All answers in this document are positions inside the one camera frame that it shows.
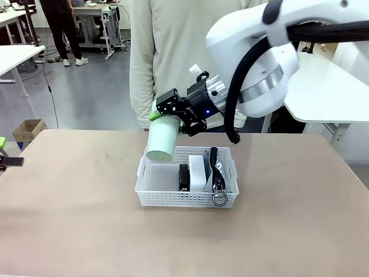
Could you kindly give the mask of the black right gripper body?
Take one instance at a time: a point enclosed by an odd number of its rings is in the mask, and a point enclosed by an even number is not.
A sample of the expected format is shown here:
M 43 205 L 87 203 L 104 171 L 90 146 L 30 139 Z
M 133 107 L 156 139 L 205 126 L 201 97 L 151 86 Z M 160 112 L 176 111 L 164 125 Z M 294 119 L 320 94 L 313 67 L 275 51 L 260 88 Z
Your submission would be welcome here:
M 194 114 L 200 119 L 207 119 L 216 113 L 216 107 L 209 98 L 206 80 L 201 80 L 187 89 L 185 99 L 190 103 Z

